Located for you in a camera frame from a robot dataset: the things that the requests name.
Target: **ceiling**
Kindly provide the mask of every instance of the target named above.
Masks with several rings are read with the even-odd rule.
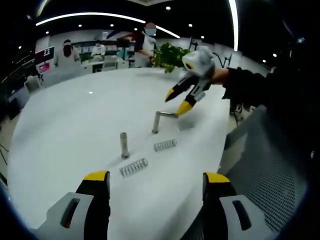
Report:
[[[128,0],[50,0],[37,18],[36,13],[40,0],[19,2],[19,8],[11,2],[9,7],[13,12],[10,16],[1,16],[4,26],[4,67],[2,74],[14,68],[12,60],[21,58],[34,50],[38,38],[81,29],[114,29],[132,31],[142,23],[110,16],[75,16],[67,17],[40,26],[35,24],[48,18],[85,12],[100,12],[125,15],[165,28],[180,37],[204,36],[205,42],[219,43],[233,48],[233,20],[228,0],[197,0],[186,3],[185,0],[165,1],[150,6],[144,6]],[[277,59],[273,53],[278,53],[290,41],[290,35],[282,23],[277,11],[265,0],[236,0],[239,21],[238,50],[253,60],[273,66]],[[157,38],[173,38],[173,36],[157,31]]]

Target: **curved ceiling light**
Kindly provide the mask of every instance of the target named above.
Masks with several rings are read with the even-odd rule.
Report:
[[[238,13],[236,0],[229,0],[231,15],[233,21],[233,37],[234,37],[234,46],[233,49],[238,51],[238,41],[239,41],[239,26],[238,26]]]
[[[49,19],[46,19],[46,20],[43,20],[43,21],[40,21],[38,23],[36,23],[35,25],[36,26],[39,26],[39,25],[42,25],[42,24],[45,24],[45,23],[48,23],[48,22],[51,22],[51,21],[54,21],[54,20],[57,20],[57,19],[63,19],[63,18],[68,18],[68,17],[75,17],[75,16],[88,16],[88,15],[94,15],[94,16],[108,16],[108,17],[116,17],[116,18],[121,18],[121,19],[128,19],[128,20],[132,20],[132,21],[135,21],[135,22],[139,22],[139,23],[142,23],[142,24],[145,24],[146,21],[143,21],[143,20],[140,20],[138,18],[134,18],[134,17],[130,17],[130,16],[125,16],[125,15],[119,15],[119,14],[113,14],[113,13],[105,13],[105,12],[79,12],[79,13],[71,13],[71,14],[65,14],[65,15],[61,15],[61,16],[55,16],[55,17],[52,17],[52,18],[49,18]],[[167,30],[167,29],[164,29],[160,26],[155,26],[157,29],[167,33],[167,34],[170,34],[172,36],[174,36],[175,38],[179,39],[180,36],[178,36],[177,34],[174,34],[173,32]]]

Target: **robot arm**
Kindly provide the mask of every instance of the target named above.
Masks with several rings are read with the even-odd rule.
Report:
[[[204,91],[210,88],[210,79],[215,71],[213,57],[214,55],[206,46],[200,46],[199,51],[190,52],[182,57],[187,71],[183,78],[169,90],[165,98],[168,102],[194,85],[177,110],[178,116],[190,111],[206,95]]]

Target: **coil spring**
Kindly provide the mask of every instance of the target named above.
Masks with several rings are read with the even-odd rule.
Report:
[[[174,148],[175,146],[177,146],[177,141],[175,139],[171,139],[168,141],[158,142],[153,145],[153,148],[156,152],[159,152],[165,149]]]
[[[148,161],[145,158],[139,159],[137,161],[134,161],[124,167],[121,167],[120,173],[122,176],[126,177],[129,175],[132,175],[140,170],[142,170],[143,168],[148,166]]]

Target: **metal shaft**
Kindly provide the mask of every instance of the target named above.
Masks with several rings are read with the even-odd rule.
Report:
[[[130,153],[128,151],[128,137],[126,132],[120,133],[120,144],[121,144],[121,157],[123,159],[128,159]]]
[[[178,115],[172,112],[163,112],[163,111],[156,111],[155,112],[155,117],[154,117],[154,122],[153,122],[153,128],[152,128],[152,133],[157,134],[159,132],[159,124],[160,124],[160,117],[167,117],[167,118],[172,118],[172,119],[177,119]]]

